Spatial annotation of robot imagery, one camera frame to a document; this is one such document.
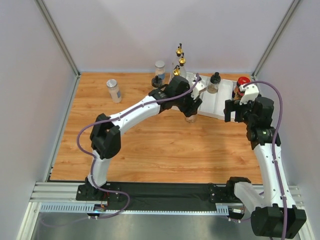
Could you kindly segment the clear oil bottle gold spout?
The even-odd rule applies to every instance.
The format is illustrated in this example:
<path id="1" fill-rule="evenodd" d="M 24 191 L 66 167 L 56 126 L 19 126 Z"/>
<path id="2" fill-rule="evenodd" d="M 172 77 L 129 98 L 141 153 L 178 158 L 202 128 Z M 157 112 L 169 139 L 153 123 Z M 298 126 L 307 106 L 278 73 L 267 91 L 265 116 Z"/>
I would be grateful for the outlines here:
<path id="1" fill-rule="evenodd" d="M 180 76 L 186 79 L 187 78 L 187 71 L 185 69 L 186 59 L 185 59 L 184 53 L 181 54 L 181 56 L 178 60 L 178 63 L 179 63 Z"/>

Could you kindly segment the black lid glass spice jar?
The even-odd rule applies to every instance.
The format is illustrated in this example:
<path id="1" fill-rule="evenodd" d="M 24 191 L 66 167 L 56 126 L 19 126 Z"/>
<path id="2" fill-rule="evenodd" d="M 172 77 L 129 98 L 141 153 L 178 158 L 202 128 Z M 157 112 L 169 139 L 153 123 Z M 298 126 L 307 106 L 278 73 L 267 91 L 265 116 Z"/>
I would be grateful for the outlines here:
<path id="1" fill-rule="evenodd" d="M 211 77 L 207 84 L 207 91 L 210 94 L 215 94 L 219 90 L 219 86 L 221 83 L 221 76 L 219 72 L 215 72 Z"/>

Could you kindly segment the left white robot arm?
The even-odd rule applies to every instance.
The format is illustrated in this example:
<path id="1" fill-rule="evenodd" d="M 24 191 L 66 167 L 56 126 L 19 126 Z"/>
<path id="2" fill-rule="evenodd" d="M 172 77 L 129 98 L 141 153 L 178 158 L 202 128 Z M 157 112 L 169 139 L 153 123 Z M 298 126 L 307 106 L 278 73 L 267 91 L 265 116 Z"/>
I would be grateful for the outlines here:
<path id="1" fill-rule="evenodd" d="M 137 124 L 172 107 L 177 107 L 187 118 L 196 115 L 202 103 L 201 92 L 206 87 L 198 74 L 192 82 L 182 76 L 174 76 L 168 84 L 153 89 L 124 111 L 110 116 L 100 114 L 94 123 L 89 124 L 92 151 L 79 148 L 92 156 L 92 164 L 85 183 L 78 187 L 76 200 L 105 201 L 110 193 L 106 188 L 107 172 L 112 158 L 121 150 L 121 137 Z"/>

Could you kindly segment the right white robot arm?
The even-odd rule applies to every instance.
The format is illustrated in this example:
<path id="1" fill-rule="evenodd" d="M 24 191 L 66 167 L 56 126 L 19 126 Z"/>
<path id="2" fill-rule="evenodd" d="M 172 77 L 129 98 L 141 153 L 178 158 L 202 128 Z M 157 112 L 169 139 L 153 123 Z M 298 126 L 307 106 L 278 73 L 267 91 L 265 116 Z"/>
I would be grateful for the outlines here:
<path id="1" fill-rule="evenodd" d="M 245 123 L 247 139 L 258 160 L 264 194 L 256 192 L 247 179 L 231 178 L 232 186 L 225 190 L 228 201 L 239 200 L 250 212 L 253 233 L 260 237 L 293 239 L 307 220 L 299 209 L 288 187 L 282 165 L 282 149 L 279 134 L 272 126 L 274 101 L 258 96 L 248 103 L 226 100 L 224 120 Z"/>

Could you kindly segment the oil bottle dark sauce back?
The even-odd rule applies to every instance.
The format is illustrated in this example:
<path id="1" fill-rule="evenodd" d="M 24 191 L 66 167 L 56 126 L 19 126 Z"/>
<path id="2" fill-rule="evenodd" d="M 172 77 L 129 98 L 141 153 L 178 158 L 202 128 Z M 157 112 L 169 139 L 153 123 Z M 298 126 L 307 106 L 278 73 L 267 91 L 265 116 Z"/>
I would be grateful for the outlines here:
<path id="1" fill-rule="evenodd" d="M 180 76 L 181 75 L 181 70 L 180 70 L 180 66 L 179 65 L 176 65 L 171 74 L 170 74 L 170 79 L 169 81 L 171 81 L 175 76 Z"/>

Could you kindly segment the oil bottle dark sauce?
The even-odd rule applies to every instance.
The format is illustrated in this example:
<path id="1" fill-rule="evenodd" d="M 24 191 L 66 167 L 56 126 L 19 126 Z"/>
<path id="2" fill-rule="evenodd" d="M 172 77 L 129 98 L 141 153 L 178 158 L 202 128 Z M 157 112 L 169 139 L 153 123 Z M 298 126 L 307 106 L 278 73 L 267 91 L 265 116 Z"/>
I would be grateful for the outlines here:
<path id="1" fill-rule="evenodd" d="M 175 51 L 175 59 L 174 59 L 174 66 L 181 67 L 180 64 L 180 58 L 182 57 L 183 49 L 182 49 L 182 43 L 179 43 L 176 51 Z"/>
<path id="2" fill-rule="evenodd" d="M 176 65 L 171 74 L 170 74 L 170 79 L 169 81 L 171 81 L 175 76 L 180 76 L 181 75 L 181 70 L 180 70 L 180 66 L 179 65 Z"/>

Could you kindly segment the silver lid jar white beads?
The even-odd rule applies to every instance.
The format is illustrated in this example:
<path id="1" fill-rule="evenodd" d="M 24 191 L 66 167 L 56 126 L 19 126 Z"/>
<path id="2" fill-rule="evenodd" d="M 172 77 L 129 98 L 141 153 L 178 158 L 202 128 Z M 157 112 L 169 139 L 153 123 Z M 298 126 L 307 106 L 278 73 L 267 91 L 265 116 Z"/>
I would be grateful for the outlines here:
<path id="1" fill-rule="evenodd" d="M 115 79 L 109 79 L 106 82 L 106 86 L 112 101 L 114 103 L 120 103 L 122 101 L 122 95 L 120 92 L 118 82 Z"/>

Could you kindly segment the oil bottle dark sauce front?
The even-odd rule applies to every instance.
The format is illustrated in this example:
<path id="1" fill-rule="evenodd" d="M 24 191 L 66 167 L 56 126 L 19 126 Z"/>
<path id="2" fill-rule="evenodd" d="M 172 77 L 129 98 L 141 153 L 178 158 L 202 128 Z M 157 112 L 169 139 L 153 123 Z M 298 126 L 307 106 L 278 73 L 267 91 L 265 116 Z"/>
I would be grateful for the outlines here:
<path id="1" fill-rule="evenodd" d="M 175 51 L 175 59 L 174 59 L 174 66 L 181 67 L 180 64 L 180 58 L 182 57 L 183 49 L 182 49 L 182 43 L 179 43 L 176 51 Z"/>

